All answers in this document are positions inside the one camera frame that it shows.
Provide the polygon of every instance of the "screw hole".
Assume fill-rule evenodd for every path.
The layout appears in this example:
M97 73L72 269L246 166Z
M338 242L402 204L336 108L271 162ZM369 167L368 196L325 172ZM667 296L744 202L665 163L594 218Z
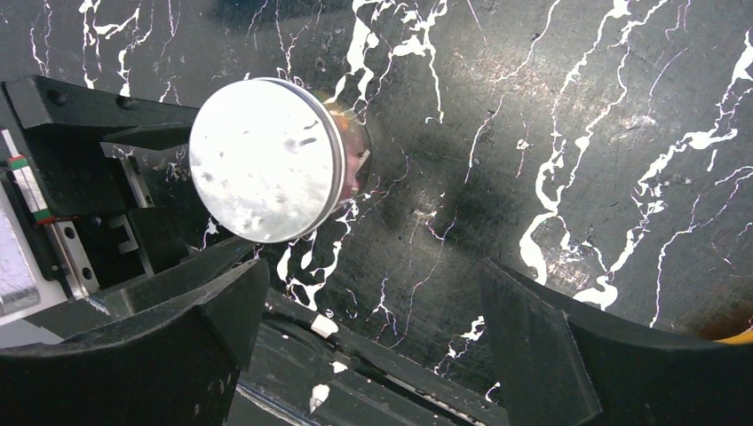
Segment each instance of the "screw hole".
M126 111L132 110L136 107L136 99L128 98L127 96L118 96L115 98L115 103Z
M68 102L66 95L55 90L47 91L47 98L57 107L63 107Z

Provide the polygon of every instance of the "jar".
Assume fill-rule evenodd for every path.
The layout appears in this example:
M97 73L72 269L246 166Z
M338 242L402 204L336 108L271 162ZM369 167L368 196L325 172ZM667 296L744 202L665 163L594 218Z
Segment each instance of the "jar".
M194 121L191 177L232 233L273 243L321 225L367 183L369 133L326 95L277 78L232 83Z

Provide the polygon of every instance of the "round lid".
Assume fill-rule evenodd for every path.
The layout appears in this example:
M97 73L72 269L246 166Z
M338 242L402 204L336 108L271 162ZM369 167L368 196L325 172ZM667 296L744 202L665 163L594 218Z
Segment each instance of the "round lid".
M246 240L296 239L337 204L345 151L324 105L284 80L232 83L199 109L189 139L204 206Z

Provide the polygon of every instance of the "black marble table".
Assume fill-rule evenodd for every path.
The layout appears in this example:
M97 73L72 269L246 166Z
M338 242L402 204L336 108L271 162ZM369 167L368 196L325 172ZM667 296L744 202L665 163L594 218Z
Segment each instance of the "black marble table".
M3 0L0 79L198 107L279 76L368 112L375 189L259 255L291 298L494 398L485 256L646 326L751 327L752 26L742 0ZM191 245L227 236L185 148L107 152Z

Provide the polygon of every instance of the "silver lid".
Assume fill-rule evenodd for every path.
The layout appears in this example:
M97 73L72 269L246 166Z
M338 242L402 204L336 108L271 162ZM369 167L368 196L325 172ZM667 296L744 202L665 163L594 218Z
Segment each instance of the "silver lid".
M204 206L250 241L311 232L335 208L345 180L331 115L311 93L279 79L232 83L211 95L188 149Z

